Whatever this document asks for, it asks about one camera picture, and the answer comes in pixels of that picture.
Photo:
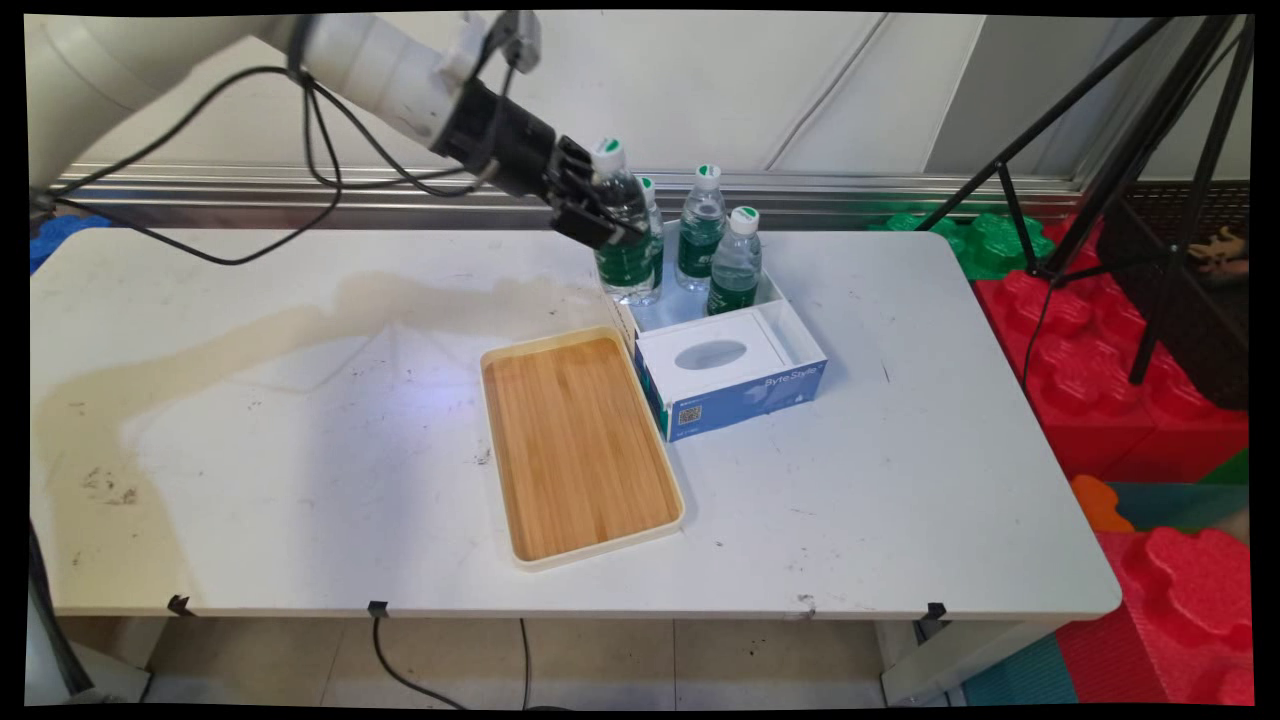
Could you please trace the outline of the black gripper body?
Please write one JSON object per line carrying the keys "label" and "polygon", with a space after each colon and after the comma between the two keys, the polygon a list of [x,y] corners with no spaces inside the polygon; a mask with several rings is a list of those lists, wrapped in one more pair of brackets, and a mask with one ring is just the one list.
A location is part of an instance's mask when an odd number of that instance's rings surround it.
{"label": "black gripper body", "polygon": [[544,120],[470,79],[431,151],[486,177],[513,197],[544,199],[557,133]]}

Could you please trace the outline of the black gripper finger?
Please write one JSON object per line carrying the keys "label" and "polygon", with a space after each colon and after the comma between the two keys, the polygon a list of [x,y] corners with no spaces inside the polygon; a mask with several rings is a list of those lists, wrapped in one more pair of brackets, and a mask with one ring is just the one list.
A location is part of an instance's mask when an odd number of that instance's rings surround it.
{"label": "black gripper finger", "polygon": [[550,191],[590,191],[594,165],[590,152],[562,135],[550,154]]}
{"label": "black gripper finger", "polygon": [[646,225],[631,208],[608,206],[600,199],[550,196],[550,228],[591,250],[639,246],[646,240]]}

